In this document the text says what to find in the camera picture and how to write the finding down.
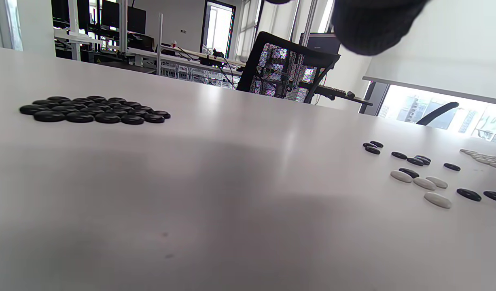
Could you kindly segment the person's left hand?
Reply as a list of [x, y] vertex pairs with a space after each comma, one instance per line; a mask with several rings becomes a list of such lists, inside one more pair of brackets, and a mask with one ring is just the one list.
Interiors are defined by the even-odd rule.
[[407, 35], [429, 0], [335, 0], [331, 24], [349, 51], [376, 56]]

